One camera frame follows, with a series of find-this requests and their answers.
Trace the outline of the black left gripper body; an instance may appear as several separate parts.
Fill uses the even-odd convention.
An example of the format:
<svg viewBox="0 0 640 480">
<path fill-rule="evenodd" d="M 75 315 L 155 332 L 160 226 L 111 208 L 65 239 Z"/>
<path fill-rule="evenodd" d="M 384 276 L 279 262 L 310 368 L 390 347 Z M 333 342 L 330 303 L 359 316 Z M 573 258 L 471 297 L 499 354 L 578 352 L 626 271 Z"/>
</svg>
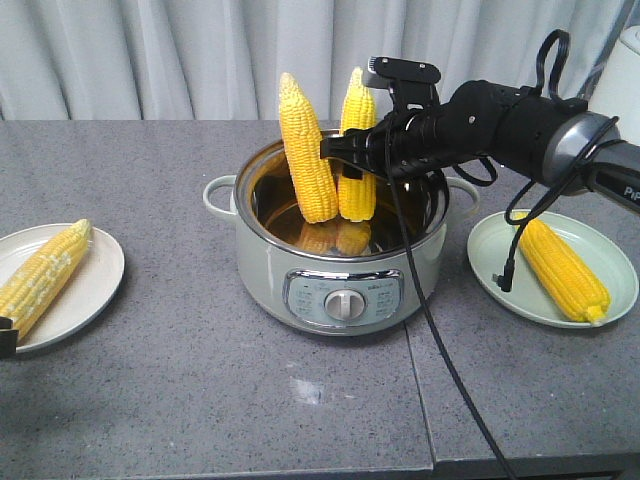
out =
<svg viewBox="0 0 640 480">
<path fill-rule="evenodd" d="M 6 359 L 16 354 L 19 331 L 12 319 L 0 317 L 0 358 Z"/>
</svg>

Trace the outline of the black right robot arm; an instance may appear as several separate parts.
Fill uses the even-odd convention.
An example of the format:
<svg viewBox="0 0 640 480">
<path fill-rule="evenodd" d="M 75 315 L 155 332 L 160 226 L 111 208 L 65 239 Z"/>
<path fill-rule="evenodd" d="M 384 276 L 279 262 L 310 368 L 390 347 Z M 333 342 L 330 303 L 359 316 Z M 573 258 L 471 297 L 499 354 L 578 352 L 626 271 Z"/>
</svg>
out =
<svg viewBox="0 0 640 480">
<path fill-rule="evenodd" d="M 639 148 L 615 119 L 526 87 L 469 81 L 445 104 L 395 108 L 370 129 L 324 139 L 320 155 L 398 180 L 490 158 L 563 195 L 593 191 L 639 209 Z"/>
</svg>

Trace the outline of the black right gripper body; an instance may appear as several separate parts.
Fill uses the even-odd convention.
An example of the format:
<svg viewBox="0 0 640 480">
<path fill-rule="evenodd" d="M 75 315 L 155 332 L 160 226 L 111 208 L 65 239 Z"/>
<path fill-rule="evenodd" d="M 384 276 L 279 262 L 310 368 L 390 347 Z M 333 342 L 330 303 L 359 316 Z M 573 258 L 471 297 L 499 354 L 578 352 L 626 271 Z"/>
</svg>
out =
<svg viewBox="0 0 640 480">
<path fill-rule="evenodd" d="M 380 178 L 410 180 L 450 166 L 437 119 L 425 112 L 389 113 L 369 129 L 348 129 L 320 142 L 320 157 Z"/>
</svg>

